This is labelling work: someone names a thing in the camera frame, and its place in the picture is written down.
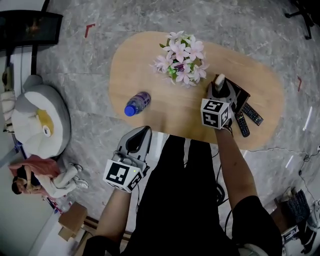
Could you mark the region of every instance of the cardboard box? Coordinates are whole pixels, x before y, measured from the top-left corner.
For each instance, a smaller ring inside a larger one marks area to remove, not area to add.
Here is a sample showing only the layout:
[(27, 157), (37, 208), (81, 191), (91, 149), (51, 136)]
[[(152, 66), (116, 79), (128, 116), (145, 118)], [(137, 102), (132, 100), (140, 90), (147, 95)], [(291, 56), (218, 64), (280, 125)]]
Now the cardboard box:
[(68, 241), (70, 237), (76, 236), (87, 215), (87, 208), (75, 202), (73, 205), (71, 205), (70, 209), (63, 213), (59, 218), (58, 222), (63, 226), (59, 232), (59, 235), (63, 239), (67, 239), (66, 241)]

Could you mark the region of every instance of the blue bottle cap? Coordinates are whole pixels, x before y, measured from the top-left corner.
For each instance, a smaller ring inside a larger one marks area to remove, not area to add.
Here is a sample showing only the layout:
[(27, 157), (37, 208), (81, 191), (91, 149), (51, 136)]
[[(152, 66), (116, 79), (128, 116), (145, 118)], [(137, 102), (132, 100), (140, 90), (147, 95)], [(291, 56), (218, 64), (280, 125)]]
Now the blue bottle cap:
[(128, 105), (124, 108), (124, 113), (128, 116), (128, 117), (132, 117), (135, 115), (136, 113), (136, 107), (134, 105)]

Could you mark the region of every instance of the black stand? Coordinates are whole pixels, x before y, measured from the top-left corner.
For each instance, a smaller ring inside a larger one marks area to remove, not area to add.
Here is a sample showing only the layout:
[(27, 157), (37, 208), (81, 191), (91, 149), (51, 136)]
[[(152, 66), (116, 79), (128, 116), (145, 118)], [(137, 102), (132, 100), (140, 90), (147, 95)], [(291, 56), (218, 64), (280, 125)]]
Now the black stand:
[(299, 9), (299, 11), (294, 12), (292, 14), (285, 13), (284, 15), (288, 19), (293, 16), (302, 15), (304, 22), (305, 22), (305, 25), (306, 25), (306, 29), (308, 30), (308, 35), (305, 35), (304, 37), (306, 40), (310, 40), (312, 38), (310, 27), (313, 27), (315, 24), (312, 21), (312, 19), (310, 18), (309, 13), (307, 12), (307, 9), (305, 8), (305, 6), (302, 3), (300, 3), (299, 0), (294, 1), (294, 5)]

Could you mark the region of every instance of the marble floor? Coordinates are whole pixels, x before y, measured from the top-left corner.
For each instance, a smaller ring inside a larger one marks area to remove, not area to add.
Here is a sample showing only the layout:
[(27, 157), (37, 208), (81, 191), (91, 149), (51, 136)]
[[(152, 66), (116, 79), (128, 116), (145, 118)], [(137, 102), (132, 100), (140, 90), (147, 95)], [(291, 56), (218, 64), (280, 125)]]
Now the marble floor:
[[(117, 118), (110, 104), (111, 60), (126, 38), (142, 31), (185, 30), (200, 40), (218, 43), (271, 67), (283, 84), (284, 111), (270, 141), (255, 152), (243, 153), (264, 205), (289, 186), (305, 190), (298, 170), (304, 152), (314, 154), (320, 145), (320, 32), (315, 26), (313, 39), (305, 40), (303, 18), (284, 16), (284, 12), (297, 11), (289, 0), (51, 0), (48, 11), (64, 18), (59, 44), (38, 52), (37, 73), (61, 93), (68, 106), (72, 136), (61, 164), (75, 162), (83, 166), (81, 178), (88, 180), (90, 188), (77, 189), (72, 194), (88, 208), (91, 217), (99, 219), (112, 192), (102, 181), (107, 159), (112, 157), (119, 139), (131, 130)], [(90, 24), (95, 26), (84, 38), (86, 25)], [(300, 92), (297, 76), (302, 78)], [(310, 123), (303, 131), (311, 106)], [(157, 138), (158, 133), (154, 132), (147, 158), (153, 168), (158, 160)], [(218, 150), (216, 145), (211, 148), (212, 154)], [(294, 157), (286, 168), (291, 156)], [(218, 157), (213, 162), (218, 171)], [(302, 176), (307, 184), (319, 167), (320, 157), (313, 157), (304, 165)], [(148, 177), (140, 182), (140, 192), (147, 181)], [(219, 182), (224, 186), (222, 175)], [(137, 193), (135, 189), (132, 195), (129, 231), (135, 228)], [(223, 227), (229, 210), (228, 203), (219, 207)]]

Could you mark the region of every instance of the oval table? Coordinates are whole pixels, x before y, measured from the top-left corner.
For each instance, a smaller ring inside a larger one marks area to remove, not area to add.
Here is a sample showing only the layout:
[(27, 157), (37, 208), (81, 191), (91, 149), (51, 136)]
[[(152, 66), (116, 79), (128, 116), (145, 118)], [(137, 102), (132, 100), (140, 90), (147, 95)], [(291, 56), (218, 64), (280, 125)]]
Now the oval table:
[[(154, 131), (216, 144), (213, 129), (202, 125), (200, 107), (209, 82), (222, 73), (251, 95), (248, 103), (264, 119), (257, 126), (245, 115), (250, 130), (246, 138), (235, 121), (232, 128), (237, 145), (247, 150), (263, 146), (273, 135), (283, 111), (283, 86), (276, 74), (244, 54), (203, 42), (205, 60), (210, 64), (206, 79), (190, 88), (167, 83), (163, 74), (154, 74), (150, 67), (158, 55), (165, 55), (159, 44), (166, 43), (166, 35), (154, 31), (135, 34), (114, 54), (109, 96), (120, 118), (134, 127), (150, 126)], [(126, 116), (128, 100), (141, 91), (151, 95), (150, 105), (138, 115)]]

